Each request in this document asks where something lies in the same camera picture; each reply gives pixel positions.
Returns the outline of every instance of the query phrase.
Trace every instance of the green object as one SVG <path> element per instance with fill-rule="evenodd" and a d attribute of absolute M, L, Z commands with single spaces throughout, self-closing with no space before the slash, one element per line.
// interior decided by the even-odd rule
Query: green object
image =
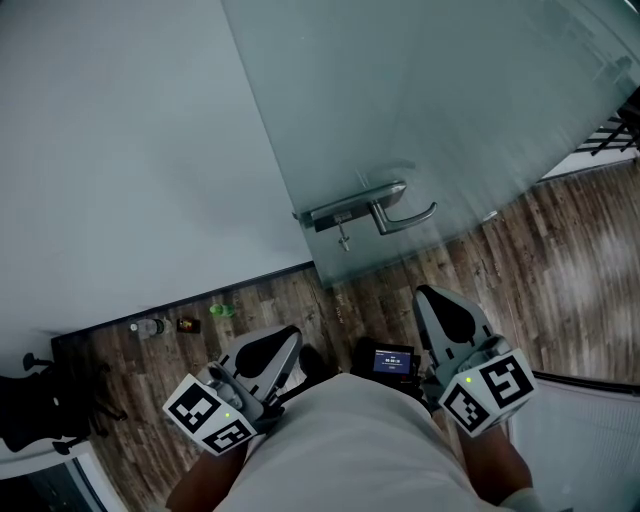
<path fill-rule="evenodd" d="M 226 316 L 229 318 L 236 314 L 236 308 L 226 304 L 214 304 L 209 308 L 209 311 L 213 316 Z"/>

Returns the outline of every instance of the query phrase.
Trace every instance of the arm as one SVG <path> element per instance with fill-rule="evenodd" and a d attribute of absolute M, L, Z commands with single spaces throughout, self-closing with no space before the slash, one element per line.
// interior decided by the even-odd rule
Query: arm
<path fill-rule="evenodd" d="M 481 499 L 498 506 L 514 492 L 533 487 L 529 467 L 500 427 L 475 438 L 458 427 L 458 437 L 469 480 Z"/>
<path fill-rule="evenodd" d="M 229 494 L 244 460 L 247 443 L 214 457 L 203 452 L 167 499 L 172 512 L 211 512 Z"/>

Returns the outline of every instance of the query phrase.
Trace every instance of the white t-shirt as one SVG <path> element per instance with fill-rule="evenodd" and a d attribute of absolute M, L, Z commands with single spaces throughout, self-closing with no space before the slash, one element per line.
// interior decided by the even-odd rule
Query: white t-shirt
<path fill-rule="evenodd" d="M 398 391 L 341 374 L 286 406 L 217 512 L 503 510 L 476 496 L 428 412 Z M 542 510 L 531 490 L 507 502 Z"/>

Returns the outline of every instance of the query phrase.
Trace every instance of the person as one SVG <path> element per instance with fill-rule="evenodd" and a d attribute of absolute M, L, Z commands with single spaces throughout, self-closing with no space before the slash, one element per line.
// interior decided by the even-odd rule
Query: person
<path fill-rule="evenodd" d="M 414 398 L 350 374 L 332 376 L 305 345 L 307 379 L 264 441 L 203 452 L 178 483 L 172 512 L 539 512 L 531 473 L 500 427 L 458 430 L 466 473 Z"/>

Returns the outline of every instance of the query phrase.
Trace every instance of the white marker cube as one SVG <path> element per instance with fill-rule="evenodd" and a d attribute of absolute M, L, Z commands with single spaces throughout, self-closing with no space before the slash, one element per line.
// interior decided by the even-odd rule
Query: white marker cube
<path fill-rule="evenodd" d="M 216 456 L 256 435 L 239 411 L 193 375 L 184 378 L 162 410 L 187 436 Z"/>
<path fill-rule="evenodd" d="M 458 373 L 439 400 L 471 437 L 503 422 L 538 390 L 522 350 Z"/>

